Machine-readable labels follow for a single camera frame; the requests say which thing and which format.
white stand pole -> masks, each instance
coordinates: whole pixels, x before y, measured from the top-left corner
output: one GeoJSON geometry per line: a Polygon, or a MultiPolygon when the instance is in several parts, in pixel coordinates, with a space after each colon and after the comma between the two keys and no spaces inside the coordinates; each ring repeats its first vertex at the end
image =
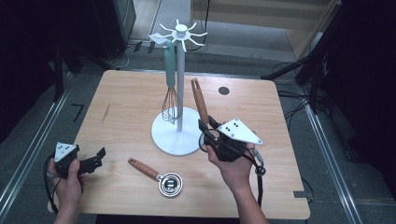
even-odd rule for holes
{"type": "Polygon", "coordinates": [[[196,23],[191,28],[187,28],[187,26],[179,24],[177,21],[175,30],[167,29],[161,25],[164,30],[170,31],[172,34],[156,36],[159,38],[172,36],[174,38],[172,42],[177,42],[177,97],[180,101],[180,106],[183,107],[183,114],[176,120],[177,128],[171,122],[163,120],[162,114],[157,116],[151,127],[151,136],[155,144],[160,150],[172,156],[189,155],[199,148],[198,140],[201,136],[201,130],[198,127],[199,114],[197,111],[183,106],[186,59],[184,41],[190,40],[195,45],[203,46],[203,44],[198,44],[191,39],[194,34],[191,34],[189,30],[195,25],[196,23]]]}
{"type": "MultiPolygon", "coordinates": [[[[177,97],[179,99],[180,106],[183,108],[183,97],[184,97],[184,65],[186,59],[186,52],[183,50],[181,41],[177,40],[177,97]]],[[[177,119],[177,130],[181,132],[183,130],[183,114],[177,119]]]]}

black cabinet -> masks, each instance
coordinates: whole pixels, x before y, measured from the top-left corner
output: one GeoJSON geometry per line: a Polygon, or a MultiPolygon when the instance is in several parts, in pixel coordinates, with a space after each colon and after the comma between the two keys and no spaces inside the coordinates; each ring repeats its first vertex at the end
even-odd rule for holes
{"type": "Polygon", "coordinates": [[[125,50],[136,19],[133,0],[69,0],[58,4],[65,40],[105,59],[125,50]]]}
{"type": "Polygon", "coordinates": [[[53,46],[39,9],[34,1],[0,0],[0,144],[54,80],[53,46]]]}
{"type": "MultiPolygon", "coordinates": [[[[396,3],[358,2],[340,25],[321,87],[354,131],[348,145],[382,172],[396,198],[396,3]]],[[[340,133],[345,126],[338,123],[340,133]]]]}

person's arm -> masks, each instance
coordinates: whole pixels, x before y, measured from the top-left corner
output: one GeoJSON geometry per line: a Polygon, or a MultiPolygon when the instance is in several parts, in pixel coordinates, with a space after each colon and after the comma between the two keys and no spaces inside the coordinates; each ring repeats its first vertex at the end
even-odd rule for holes
{"type": "MultiPolygon", "coordinates": [[[[81,209],[81,188],[78,180],[79,160],[75,159],[70,163],[67,179],[60,180],[60,177],[52,178],[56,186],[56,194],[59,199],[59,211],[55,224],[77,223],[81,209]]],[[[49,161],[49,172],[56,174],[55,161],[49,161]]]]}
{"type": "MultiPolygon", "coordinates": [[[[247,144],[247,148],[254,148],[254,145],[247,144]]],[[[251,191],[249,183],[251,161],[243,157],[233,162],[219,161],[211,146],[206,146],[206,150],[209,161],[219,167],[224,182],[233,193],[240,223],[268,223],[251,191]]]]}

wooden handle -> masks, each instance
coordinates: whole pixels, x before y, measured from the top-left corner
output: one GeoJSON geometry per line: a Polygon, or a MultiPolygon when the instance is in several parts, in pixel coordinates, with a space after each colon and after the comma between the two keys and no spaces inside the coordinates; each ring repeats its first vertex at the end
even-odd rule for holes
{"type": "Polygon", "coordinates": [[[199,117],[204,124],[209,123],[209,116],[207,115],[206,104],[204,96],[202,95],[201,87],[199,86],[198,79],[191,80],[192,93],[194,94],[195,103],[197,104],[199,117]]]}
{"type": "Polygon", "coordinates": [[[136,168],[136,170],[142,172],[143,174],[147,175],[148,177],[158,181],[157,177],[159,175],[159,173],[153,169],[151,169],[150,167],[148,167],[146,164],[137,161],[135,159],[130,158],[128,160],[129,164],[131,164],[134,168],[136,168]]]}

whisk handle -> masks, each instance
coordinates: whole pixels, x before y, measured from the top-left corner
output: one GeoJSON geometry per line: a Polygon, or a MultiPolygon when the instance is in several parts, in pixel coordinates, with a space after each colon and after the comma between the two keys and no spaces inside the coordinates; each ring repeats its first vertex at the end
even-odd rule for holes
{"type": "Polygon", "coordinates": [[[166,85],[168,87],[175,87],[175,73],[176,73],[176,55],[175,45],[172,41],[166,41],[166,48],[164,50],[165,58],[165,72],[166,72],[166,85]]]}

